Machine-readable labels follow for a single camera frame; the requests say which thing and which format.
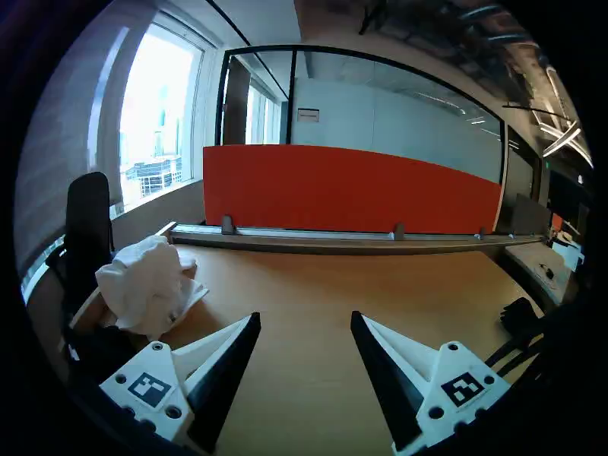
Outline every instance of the desk surface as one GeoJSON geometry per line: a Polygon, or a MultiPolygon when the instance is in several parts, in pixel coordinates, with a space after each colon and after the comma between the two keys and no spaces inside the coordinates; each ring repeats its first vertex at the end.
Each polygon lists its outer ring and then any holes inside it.
{"type": "Polygon", "coordinates": [[[485,359],[508,339],[500,311],[526,296],[480,252],[353,257],[178,249],[196,257],[195,278],[210,292],[163,337],[173,349],[261,314],[219,456],[390,455],[392,439],[350,333],[350,313],[360,310],[434,348],[459,340],[485,359]]]}
{"type": "Polygon", "coordinates": [[[570,270],[559,253],[547,247],[544,242],[510,245],[505,251],[543,288],[556,306],[562,303],[570,279],[570,270]],[[553,279],[546,276],[541,264],[551,268],[553,279]]]}

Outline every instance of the sign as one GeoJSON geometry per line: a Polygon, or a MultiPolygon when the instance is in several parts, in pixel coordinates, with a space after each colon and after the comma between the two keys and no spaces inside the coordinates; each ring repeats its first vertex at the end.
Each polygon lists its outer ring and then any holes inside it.
{"type": "Polygon", "coordinates": [[[298,122],[318,122],[318,109],[298,108],[298,122]]]}

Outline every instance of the chair backrest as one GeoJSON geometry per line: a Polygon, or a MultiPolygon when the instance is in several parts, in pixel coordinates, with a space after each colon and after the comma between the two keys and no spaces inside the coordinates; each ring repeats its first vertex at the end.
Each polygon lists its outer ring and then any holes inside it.
{"type": "Polygon", "coordinates": [[[109,186],[103,173],[70,184],[65,209],[65,312],[75,313],[95,290],[95,272],[112,260],[109,186]]]}

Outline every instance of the black office chair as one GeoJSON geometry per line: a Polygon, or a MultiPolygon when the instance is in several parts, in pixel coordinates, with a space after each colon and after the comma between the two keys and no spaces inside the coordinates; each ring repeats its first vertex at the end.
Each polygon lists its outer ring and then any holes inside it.
{"type": "Polygon", "coordinates": [[[111,262],[113,250],[108,179],[99,172],[85,174],[70,184],[64,242],[46,259],[65,292],[66,322],[97,287],[95,272],[111,262]]]}
{"type": "Polygon", "coordinates": [[[109,219],[109,186],[103,173],[85,174],[70,184],[65,209],[65,238],[46,259],[62,284],[63,337],[76,349],[78,360],[66,356],[74,375],[86,375],[97,383],[105,380],[136,352],[126,333],[116,327],[95,326],[79,334],[69,324],[74,314],[97,287],[95,272],[112,261],[114,241],[109,219]]]}

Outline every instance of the glass wall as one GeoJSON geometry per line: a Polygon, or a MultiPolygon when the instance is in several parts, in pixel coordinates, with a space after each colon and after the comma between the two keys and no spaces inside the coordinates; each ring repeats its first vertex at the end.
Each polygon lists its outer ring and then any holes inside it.
{"type": "Polygon", "coordinates": [[[292,54],[230,56],[218,144],[367,150],[501,183],[502,122],[468,97],[406,69],[316,50],[296,53],[290,93],[292,54]]]}
{"type": "Polygon", "coordinates": [[[500,121],[428,78],[349,55],[299,52],[292,144],[398,155],[499,183],[500,121]],[[298,113],[311,110],[313,117],[298,113]]]}

